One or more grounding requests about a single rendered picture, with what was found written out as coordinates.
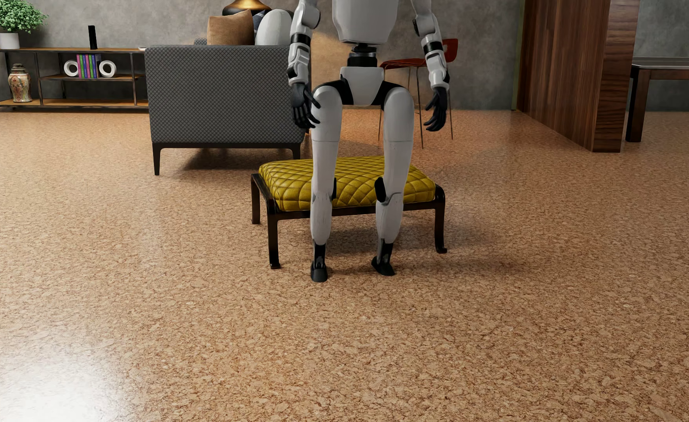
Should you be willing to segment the wood metal shelf unit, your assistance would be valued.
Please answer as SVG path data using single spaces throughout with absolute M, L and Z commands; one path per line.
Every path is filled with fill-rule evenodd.
M 144 78 L 143 73 L 135 73 L 134 55 L 144 55 L 145 49 L 134 48 L 104 48 L 104 49 L 84 49 L 77 47 L 24 47 L 19 50 L 2 50 L 4 53 L 5 63 L 9 64 L 9 53 L 32 53 L 34 62 L 34 72 L 36 73 L 36 86 L 38 89 L 38 98 L 33 98 L 29 103 L 14 103 L 11 99 L 0 101 L 0 107 L 31 107 L 31 108 L 64 108 L 64 109 L 128 109 L 128 110 L 148 110 L 149 104 L 147 100 L 139 100 L 137 97 L 137 81 Z M 113 78 L 100 78 L 98 74 L 97 79 L 81 79 L 68 77 L 67 75 L 56 73 L 48 76 L 42 76 L 39 67 L 39 53 L 57 53 L 59 70 L 64 72 L 63 65 L 68 60 L 77 60 L 77 54 L 126 54 L 129 57 L 129 73 L 117 73 Z M 58 81 L 61 83 L 63 98 L 46 98 L 42 89 L 42 81 Z M 127 99 L 77 99 L 67 98 L 66 82 L 129 82 L 132 85 L 132 100 Z

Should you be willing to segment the gold black lamp base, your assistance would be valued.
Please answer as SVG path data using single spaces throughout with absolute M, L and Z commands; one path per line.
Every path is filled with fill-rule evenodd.
M 234 0 L 222 9 L 223 16 L 238 14 L 242 11 L 250 11 L 252 15 L 271 11 L 272 8 L 265 5 L 261 0 Z

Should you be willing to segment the green potted plant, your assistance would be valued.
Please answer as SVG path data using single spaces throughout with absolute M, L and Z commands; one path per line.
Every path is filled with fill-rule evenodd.
M 47 17 L 27 0 L 0 0 L 0 49 L 20 49 L 18 33 L 31 33 Z

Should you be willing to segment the colourful row of books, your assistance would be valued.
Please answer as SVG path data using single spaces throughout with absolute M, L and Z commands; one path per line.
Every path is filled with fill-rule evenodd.
M 97 79 L 101 54 L 77 54 L 78 76 L 81 79 Z

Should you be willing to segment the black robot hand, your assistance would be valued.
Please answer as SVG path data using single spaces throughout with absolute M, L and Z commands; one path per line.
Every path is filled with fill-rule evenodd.
M 312 107 L 320 108 L 321 105 L 314 98 L 308 84 L 295 82 L 291 85 L 291 107 L 293 110 L 293 121 L 301 129 L 313 129 L 315 123 L 320 124 L 312 115 Z
M 425 110 L 433 110 L 432 117 L 424 123 L 427 131 L 439 131 L 446 123 L 446 111 L 448 110 L 448 91 L 444 87 L 433 88 L 432 100 Z

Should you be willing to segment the gray fabric sofa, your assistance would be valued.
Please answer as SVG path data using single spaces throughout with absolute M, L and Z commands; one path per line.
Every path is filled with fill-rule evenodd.
M 154 171 L 163 148 L 288 148 L 287 45 L 154 45 L 145 50 Z

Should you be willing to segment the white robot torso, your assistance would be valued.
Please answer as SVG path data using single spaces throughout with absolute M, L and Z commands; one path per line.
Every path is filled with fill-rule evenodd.
M 339 88 L 343 104 L 383 106 L 388 92 L 396 88 L 396 84 L 384 81 L 376 46 L 387 42 L 397 13 L 398 0 L 332 0 L 339 40 L 353 44 L 348 63 L 340 72 L 349 89 L 346 93 Z

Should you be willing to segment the dark wood partition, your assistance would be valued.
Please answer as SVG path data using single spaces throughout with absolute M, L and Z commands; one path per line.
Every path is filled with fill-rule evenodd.
M 525 0 L 518 110 L 620 152 L 640 0 Z

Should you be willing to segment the yellow quilted stool chair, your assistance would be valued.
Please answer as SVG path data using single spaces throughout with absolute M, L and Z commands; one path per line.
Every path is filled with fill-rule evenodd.
M 336 163 L 333 216 L 374 214 L 375 180 L 384 172 L 382 156 L 340 157 Z M 311 159 L 268 162 L 252 175 L 252 223 L 261 222 L 261 201 L 266 201 L 267 237 L 270 267 L 281 268 L 278 248 L 278 222 L 310 217 Z M 443 243 L 445 193 L 421 170 L 410 166 L 405 185 L 405 211 L 434 209 L 434 243 L 438 253 L 446 253 Z

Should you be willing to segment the red metal-legged chair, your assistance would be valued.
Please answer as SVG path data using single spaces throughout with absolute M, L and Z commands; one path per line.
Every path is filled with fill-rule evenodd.
M 459 39 L 457 38 L 449 38 L 449 39 L 443 39 L 443 49 L 444 49 L 444 55 L 447 63 L 451 63 L 455 60 L 457 53 L 458 53 L 458 48 L 459 48 Z M 389 60 L 385 61 L 380 64 L 380 67 L 382 69 L 389 70 L 389 69 L 399 69 L 399 68 L 408 68 L 408 77 L 407 77 L 407 88 L 410 89 L 410 83 L 411 83 L 411 72 L 412 69 L 415 69 L 416 72 L 416 84 L 419 85 L 419 69 L 426 67 L 425 60 L 420 59 L 420 58 L 412 58 L 412 59 L 396 59 L 396 60 Z M 453 121 L 452 121 L 452 105 L 451 105 L 451 94 L 447 94 L 447 110 L 448 110 L 448 116 L 449 116 L 449 122 L 450 122 L 450 130 L 451 130 L 451 139 L 454 139 L 454 134 L 453 134 Z

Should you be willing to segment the white right robot leg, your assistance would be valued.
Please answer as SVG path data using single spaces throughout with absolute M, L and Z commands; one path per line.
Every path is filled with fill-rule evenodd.
M 333 86 L 320 86 L 314 92 L 319 107 L 312 105 L 314 124 L 312 139 L 312 203 L 310 227 L 314 241 L 312 280 L 323 283 L 327 280 L 325 245 L 330 236 L 332 220 L 332 198 L 335 193 L 335 168 L 341 137 L 342 102 L 339 91 Z

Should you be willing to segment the white cushion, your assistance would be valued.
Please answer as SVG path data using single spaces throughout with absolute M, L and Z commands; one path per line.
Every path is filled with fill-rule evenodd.
M 252 17 L 255 45 L 289 45 L 292 15 L 284 9 L 261 11 Z

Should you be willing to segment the brown cushion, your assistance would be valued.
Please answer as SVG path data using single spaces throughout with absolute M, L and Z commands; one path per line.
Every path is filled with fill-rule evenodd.
M 208 45 L 254 45 L 255 33 L 249 10 L 226 16 L 209 16 Z

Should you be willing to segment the white robot leg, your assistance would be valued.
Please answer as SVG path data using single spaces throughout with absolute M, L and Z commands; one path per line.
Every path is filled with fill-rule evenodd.
M 372 265 L 382 275 L 395 274 L 390 258 L 401 225 L 413 144 L 414 101 L 406 88 L 395 87 L 384 100 L 384 175 L 375 183 L 378 247 Z
M 314 124 L 312 139 L 312 203 L 310 227 L 314 241 L 312 280 L 323 283 L 327 280 L 325 245 L 330 236 L 332 220 L 332 198 L 335 193 L 335 168 L 341 137 L 342 102 L 339 91 L 333 86 L 320 86 L 314 92 L 319 107 L 312 105 Z

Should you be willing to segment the patterned ceramic vase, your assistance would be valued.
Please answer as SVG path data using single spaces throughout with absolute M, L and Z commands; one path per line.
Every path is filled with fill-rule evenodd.
M 14 103 L 29 103 L 32 101 L 30 96 L 30 74 L 23 64 L 15 63 L 12 65 L 8 82 Z

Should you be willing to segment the dark wood table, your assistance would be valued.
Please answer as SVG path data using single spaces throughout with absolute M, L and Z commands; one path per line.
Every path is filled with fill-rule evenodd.
M 651 80 L 689 80 L 689 57 L 635 56 L 625 140 L 641 141 Z

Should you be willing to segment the white left robot leg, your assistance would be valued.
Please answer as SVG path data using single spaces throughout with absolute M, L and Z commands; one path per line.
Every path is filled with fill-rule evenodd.
M 395 274 L 390 258 L 401 225 L 413 144 L 414 101 L 406 88 L 395 87 L 384 100 L 384 175 L 375 183 L 378 247 L 372 265 L 382 275 Z

